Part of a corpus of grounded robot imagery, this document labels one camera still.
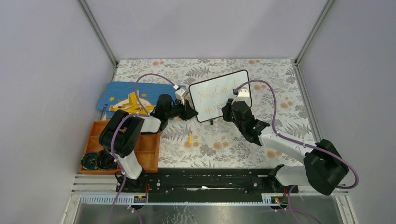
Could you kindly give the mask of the black framed whiteboard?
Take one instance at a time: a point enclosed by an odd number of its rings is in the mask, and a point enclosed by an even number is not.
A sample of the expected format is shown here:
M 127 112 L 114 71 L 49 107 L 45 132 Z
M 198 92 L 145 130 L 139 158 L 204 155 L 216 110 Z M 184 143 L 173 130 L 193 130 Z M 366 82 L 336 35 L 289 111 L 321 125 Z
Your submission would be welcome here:
M 198 112 L 197 121 L 203 123 L 221 117 L 221 108 L 228 99 L 236 98 L 233 89 L 247 81 L 248 71 L 240 70 L 191 84 L 188 90 L 193 107 Z

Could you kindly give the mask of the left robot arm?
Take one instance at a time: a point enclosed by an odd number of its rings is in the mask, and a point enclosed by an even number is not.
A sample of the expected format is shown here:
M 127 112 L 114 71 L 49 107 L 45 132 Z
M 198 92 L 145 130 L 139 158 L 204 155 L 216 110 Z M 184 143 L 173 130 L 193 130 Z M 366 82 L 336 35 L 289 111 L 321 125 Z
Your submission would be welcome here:
M 168 125 L 168 120 L 180 118 L 189 120 L 197 116 L 188 100 L 172 100 L 169 94 L 161 94 L 153 111 L 141 116 L 118 110 L 99 136 L 99 144 L 115 159 L 121 168 L 121 174 L 127 179 L 127 186 L 134 192 L 144 188 L 142 177 L 144 169 L 134 152 L 142 133 L 159 133 Z

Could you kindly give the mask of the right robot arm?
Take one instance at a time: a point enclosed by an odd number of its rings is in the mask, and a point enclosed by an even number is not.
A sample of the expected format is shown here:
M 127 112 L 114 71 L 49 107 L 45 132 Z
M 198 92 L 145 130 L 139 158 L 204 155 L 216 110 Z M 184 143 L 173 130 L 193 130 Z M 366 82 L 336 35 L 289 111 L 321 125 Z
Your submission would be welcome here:
M 268 147 L 296 159 L 300 166 L 277 166 L 268 179 L 269 189 L 280 192 L 286 186 L 311 186 L 329 196 L 349 172 L 335 146 L 328 140 L 303 141 L 275 131 L 269 123 L 256 119 L 244 101 L 229 99 L 221 109 L 223 120 L 233 122 L 250 143 Z

